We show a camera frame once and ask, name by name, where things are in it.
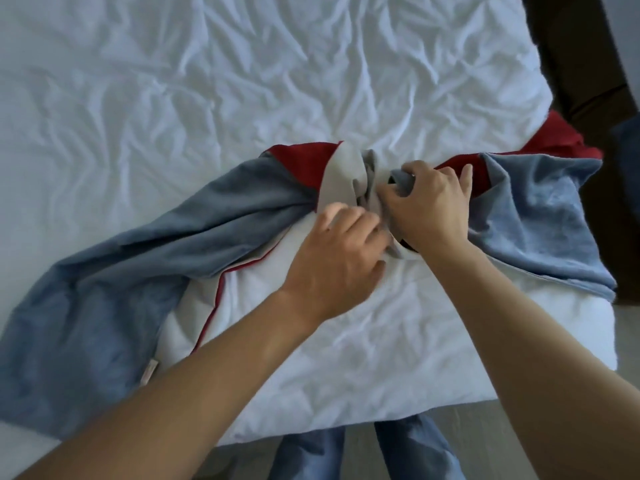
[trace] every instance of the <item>person's left hand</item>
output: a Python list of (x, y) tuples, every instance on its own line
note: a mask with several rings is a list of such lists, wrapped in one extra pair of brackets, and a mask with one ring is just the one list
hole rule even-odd
[(293, 259), (281, 292), (315, 326), (368, 298), (385, 271), (391, 243), (380, 217), (361, 207), (328, 205)]

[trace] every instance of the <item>hand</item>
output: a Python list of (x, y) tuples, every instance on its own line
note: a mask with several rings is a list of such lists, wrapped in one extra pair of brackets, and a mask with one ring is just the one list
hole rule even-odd
[(452, 168), (434, 170), (427, 163), (405, 163), (402, 169), (415, 176), (411, 194), (400, 197), (395, 185), (379, 185), (378, 195), (391, 214), (392, 227), (423, 258), (468, 244), (471, 165), (460, 180)]
[(280, 289), (299, 315), (319, 326), (371, 295), (385, 271), (380, 256), (391, 243), (379, 223), (372, 212), (343, 203), (332, 203), (318, 215)]

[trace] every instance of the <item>blue jeans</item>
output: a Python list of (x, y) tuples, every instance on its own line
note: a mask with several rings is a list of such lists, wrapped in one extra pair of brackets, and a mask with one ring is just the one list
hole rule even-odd
[[(465, 480), (449, 443), (426, 414), (380, 421), (375, 427), (392, 480)], [(268, 480), (339, 480), (344, 430), (284, 436)]]

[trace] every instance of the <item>wooden floor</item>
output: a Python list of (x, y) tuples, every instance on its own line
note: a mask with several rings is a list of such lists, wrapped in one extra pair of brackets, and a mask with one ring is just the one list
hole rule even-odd
[[(640, 308), (616, 307), (618, 372), (640, 388)], [(497, 401), (448, 406), (432, 418), (457, 453), (467, 480), (533, 480), (535, 473)], [(200, 477), (215, 480), (267, 478), (278, 438), (215, 450)], [(371, 424), (350, 426), (342, 480), (388, 480)]]

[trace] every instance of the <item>person's right arm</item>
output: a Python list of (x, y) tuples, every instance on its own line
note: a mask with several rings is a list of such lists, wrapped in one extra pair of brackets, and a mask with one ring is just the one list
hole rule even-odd
[(423, 162), (409, 197), (378, 188), (400, 237), (456, 307), (542, 479), (640, 476), (640, 392), (604, 366), (467, 239), (471, 168)]

